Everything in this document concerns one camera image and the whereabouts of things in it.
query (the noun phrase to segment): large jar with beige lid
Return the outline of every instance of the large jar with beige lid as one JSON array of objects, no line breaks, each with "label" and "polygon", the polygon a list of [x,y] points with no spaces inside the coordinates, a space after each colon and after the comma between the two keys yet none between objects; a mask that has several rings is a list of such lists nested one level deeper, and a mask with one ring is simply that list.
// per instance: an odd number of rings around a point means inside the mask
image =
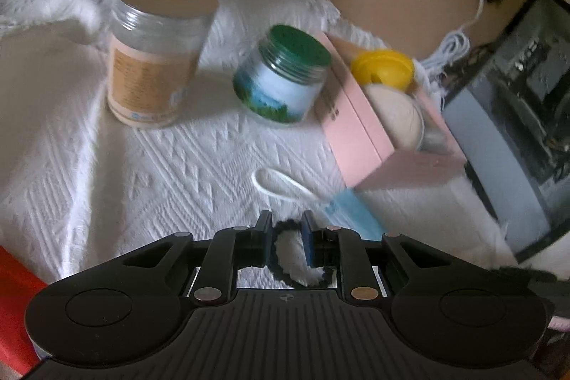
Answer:
[{"label": "large jar with beige lid", "polygon": [[117,0],[111,20],[109,108],[151,129],[179,115],[217,0]]}]

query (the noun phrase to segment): orange jar label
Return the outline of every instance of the orange jar label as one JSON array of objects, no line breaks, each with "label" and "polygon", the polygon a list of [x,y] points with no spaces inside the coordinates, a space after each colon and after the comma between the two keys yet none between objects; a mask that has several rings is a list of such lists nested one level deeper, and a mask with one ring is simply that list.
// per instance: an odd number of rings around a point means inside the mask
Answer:
[{"label": "orange jar label", "polygon": [[134,122],[172,119],[196,72],[199,52],[161,55],[137,51],[115,37],[109,57],[108,101]]}]

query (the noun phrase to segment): red fabric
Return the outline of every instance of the red fabric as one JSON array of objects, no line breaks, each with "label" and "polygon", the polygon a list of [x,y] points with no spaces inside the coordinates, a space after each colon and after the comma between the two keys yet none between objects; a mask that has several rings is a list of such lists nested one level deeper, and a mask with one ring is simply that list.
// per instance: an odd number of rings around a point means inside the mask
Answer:
[{"label": "red fabric", "polygon": [[22,375],[39,362],[24,328],[24,312],[45,286],[0,246],[0,361]]}]

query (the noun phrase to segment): screw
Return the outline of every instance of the screw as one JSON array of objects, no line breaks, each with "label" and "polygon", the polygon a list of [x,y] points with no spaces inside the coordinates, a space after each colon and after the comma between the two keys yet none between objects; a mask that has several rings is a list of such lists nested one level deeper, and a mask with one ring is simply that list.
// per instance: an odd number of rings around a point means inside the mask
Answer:
[{"label": "screw", "polygon": [[356,300],[374,300],[378,297],[378,290],[369,286],[359,286],[351,291],[351,295]]},{"label": "screw", "polygon": [[220,298],[222,292],[212,286],[204,286],[194,292],[194,298],[200,301],[214,301]]}]

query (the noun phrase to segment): jar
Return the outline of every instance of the jar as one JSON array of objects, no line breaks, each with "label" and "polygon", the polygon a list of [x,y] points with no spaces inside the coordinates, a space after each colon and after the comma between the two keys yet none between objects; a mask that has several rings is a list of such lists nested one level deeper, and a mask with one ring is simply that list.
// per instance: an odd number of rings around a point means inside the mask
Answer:
[{"label": "jar", "polygon": [[179,115],[217,0],[117,0],[107,101],[123,123],[151,129]]},{"label": "jar", "polygon": [[312,108],[330,66],[331,54],[315,38],[275,25],[236,71],[234,91],[263,118],[298,123]]}]

